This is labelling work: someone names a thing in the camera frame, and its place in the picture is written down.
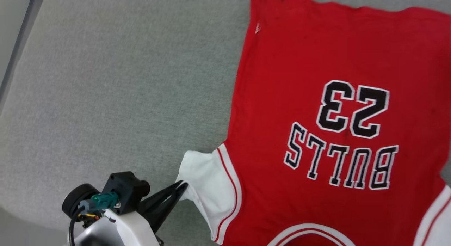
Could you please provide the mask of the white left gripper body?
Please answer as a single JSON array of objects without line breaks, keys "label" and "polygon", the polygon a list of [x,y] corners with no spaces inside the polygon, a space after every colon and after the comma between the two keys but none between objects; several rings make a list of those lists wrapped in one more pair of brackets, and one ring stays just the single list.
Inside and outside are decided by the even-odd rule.
[{"label": "white left gripper body", "polygon": [[137,212],[103,216],[74,238],[72,246],[163,246],[149,222]]}]

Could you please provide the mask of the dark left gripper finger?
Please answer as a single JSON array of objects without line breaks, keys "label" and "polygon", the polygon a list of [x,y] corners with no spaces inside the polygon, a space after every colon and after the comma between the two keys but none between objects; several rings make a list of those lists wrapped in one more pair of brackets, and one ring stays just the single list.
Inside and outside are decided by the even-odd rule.
[{"label": "dark left gripper finger", "polygon": [[[184,193],[187,190],[187,187],[188,184],[184,183]],[[154,233],[157,233],[157,231],[163,225],[168,215],[171,213],[177,203],[160,206],[159,208],[154,210],[149,210],[149,224]]]},{"label": "dark left gripper finger", "polygon": [[178,181],[140,202],[140,210],[154,210],[177,203],[184,194],[184,182]]}]

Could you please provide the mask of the red Bulls basketball jersey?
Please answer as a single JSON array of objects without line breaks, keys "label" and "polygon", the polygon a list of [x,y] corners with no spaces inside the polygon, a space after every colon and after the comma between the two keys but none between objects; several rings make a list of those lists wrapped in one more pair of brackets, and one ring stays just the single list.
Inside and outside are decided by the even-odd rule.
[{"label": "red Bulls basketball jersey", "polygon": [[220,246],[451,246],[451,16],[251,0],[226,140],[178,180]]}]

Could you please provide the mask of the black round motor housing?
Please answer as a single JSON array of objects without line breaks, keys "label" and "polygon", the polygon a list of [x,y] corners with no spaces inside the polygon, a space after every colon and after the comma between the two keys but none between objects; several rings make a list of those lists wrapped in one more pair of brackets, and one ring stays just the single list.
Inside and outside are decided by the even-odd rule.
[{"label": "black round motor housing", "polygon": [[93,195],[97,195],[100,192],[91,184],[85,183],[79,185],[69,192],[62,204],[62,211],[69,217],[75,214],[78,209],[78,205],[81,201],[90,199]]}]

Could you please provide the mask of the grey fabric sofa cushion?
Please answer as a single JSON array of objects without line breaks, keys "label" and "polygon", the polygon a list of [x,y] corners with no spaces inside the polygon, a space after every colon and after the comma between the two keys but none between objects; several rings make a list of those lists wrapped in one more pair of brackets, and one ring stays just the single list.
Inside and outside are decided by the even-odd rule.
[{"label": "grey fabric sofa cushion", "polygon": [[65,196],[132,171],[174,182],[224,140],[249,0],[43,0],[0,116],[0,246],[62,246]]}]

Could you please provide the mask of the grey metal sofa frame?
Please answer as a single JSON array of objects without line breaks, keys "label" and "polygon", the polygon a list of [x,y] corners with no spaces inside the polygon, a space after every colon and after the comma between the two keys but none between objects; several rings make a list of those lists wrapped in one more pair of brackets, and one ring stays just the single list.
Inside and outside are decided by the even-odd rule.
[{"label": "grey metal sofa frame", "polygon": [[13,72],[44,0],[0,0],[0,113]]}]

